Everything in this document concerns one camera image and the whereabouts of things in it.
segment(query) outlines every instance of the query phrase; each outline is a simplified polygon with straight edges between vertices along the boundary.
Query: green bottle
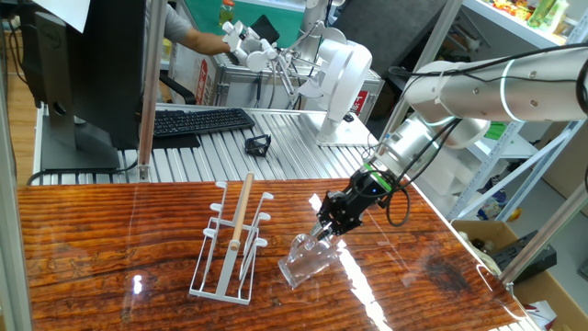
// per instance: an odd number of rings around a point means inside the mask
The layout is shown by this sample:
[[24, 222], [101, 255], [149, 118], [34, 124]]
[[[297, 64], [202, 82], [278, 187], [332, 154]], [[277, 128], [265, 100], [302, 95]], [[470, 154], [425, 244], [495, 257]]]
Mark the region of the green bottle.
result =
[[543, 19], [548, 14], [549, 10], [553, 7], [556, 0], [541, 0], [537, 9], [531, 16], [531, 18], [526, 22], [526, 24], [534, 29], [539, 28], [541, 23], [543, 23]]

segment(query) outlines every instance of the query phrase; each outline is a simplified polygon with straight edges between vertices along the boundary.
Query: wooden dowel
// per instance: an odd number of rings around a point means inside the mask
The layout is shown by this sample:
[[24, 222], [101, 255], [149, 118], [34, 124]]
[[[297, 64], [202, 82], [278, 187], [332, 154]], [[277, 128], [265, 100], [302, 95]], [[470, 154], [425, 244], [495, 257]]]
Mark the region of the wooden dowel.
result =
[[[235, 224], [235, 231], [232, 233], [232, 240], [241, 239], [241, 230], [243, 229], [243, 221], [245, 219], [245, 212], [247, 211], [247, 201], [249, 200], [249, 193], [251, 193], [251, 186], [254, 184], [254, 174], [249, 173], [243, 182], [242, 196], [239, 198], [239, 210], [237, 213], [237, 220]], [[239, 246], [231, 244], [231, 250], [236, 251]]]

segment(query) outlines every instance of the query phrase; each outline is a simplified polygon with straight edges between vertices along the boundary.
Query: black keyboard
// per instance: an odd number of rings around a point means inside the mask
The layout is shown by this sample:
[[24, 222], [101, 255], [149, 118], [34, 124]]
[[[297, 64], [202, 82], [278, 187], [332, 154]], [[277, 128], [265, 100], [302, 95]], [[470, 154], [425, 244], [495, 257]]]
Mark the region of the black keyboard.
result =
[[156, 111], [155, 137], [253, 128], [255, 122], [240, 108], [206, 111]]

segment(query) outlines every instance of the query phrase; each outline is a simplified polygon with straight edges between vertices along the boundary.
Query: person's arm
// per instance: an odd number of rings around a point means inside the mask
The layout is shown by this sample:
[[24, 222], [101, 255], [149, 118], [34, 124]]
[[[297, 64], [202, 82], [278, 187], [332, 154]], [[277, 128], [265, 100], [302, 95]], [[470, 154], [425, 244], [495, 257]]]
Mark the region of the person's arm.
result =
[[216, 55], [231, 51], [231, 47], [222, 41], [222, 36], [199, 32], [194, 28], [190, 28], [179, 43], [204, 55]]
[[216, 55], [231, 51], [231, 47], [222, 41], [221, 36], [202, 33], [192, 28], [170, 5], [167, 5], [164, 35], [170, 41], [179, 42], [200, 54]]

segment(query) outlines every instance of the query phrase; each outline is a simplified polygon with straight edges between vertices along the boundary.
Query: wood grain surface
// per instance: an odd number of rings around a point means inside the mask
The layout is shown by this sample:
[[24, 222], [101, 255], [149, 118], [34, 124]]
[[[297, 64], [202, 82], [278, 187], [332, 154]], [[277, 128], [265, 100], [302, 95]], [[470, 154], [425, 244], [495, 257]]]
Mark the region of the wood grain surface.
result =
[[[251, 223], [263, 192], [269, 245], [255, 261], [249, 305], [188, 294], [202, 230], [221, 202], [214, 183], [34, 187], [19, 191], [28, 280], [38, 330], [491, 330], [525, 316], [519, 305], [410, 189], [401, 228], [370, 209], [364, 226], [337, 244], [339, 261], [296, 290], [277, 262], [316, 217], [309, 200], [346, 180], [256, 181]], [[231, 182], [224, 219], [242, 183]], [[392, 217], [405, 213], [394, 199]], [[208, 280], [231, 239], [222, 235]]]

